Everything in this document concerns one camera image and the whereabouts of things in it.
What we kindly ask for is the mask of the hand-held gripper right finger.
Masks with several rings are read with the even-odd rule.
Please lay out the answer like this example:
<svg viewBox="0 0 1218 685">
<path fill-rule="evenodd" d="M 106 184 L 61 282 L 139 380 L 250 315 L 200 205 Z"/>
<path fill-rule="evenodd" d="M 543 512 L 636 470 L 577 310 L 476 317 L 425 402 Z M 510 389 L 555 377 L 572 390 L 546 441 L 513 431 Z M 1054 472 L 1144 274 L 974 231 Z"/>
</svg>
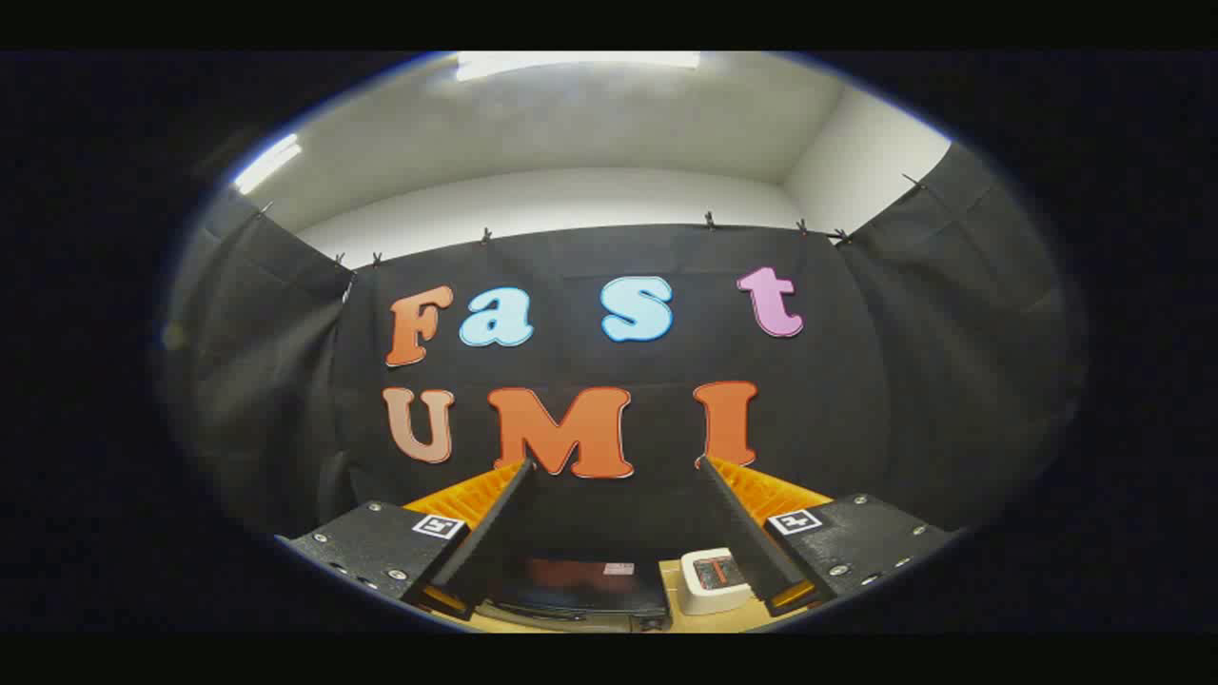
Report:
<svg viewBox="0 0 1218 685">
<path fill-rule="evenodd" d="M 775 618 L 892 581 L 955 542 L 955 533 L 878 496 L 829 499 L 726 460 L 700 457 L 717 531 Z"/>
</svg>

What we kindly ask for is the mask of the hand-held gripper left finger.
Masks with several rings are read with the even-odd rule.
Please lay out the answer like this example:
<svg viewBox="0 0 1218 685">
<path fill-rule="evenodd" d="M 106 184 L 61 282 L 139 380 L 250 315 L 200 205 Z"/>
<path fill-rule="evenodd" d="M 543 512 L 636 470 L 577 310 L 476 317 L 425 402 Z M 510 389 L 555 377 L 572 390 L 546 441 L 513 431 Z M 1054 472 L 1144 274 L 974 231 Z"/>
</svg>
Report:
<svg viewBox="0 0 1218 685">
<path fill-rule="evenodd" d="M 365 501 L 276 542 L 365 594 L 468 620 L 499 577 L 535 468 L 533 460 L 515 462 L 408 505 Z"/>
</svg>

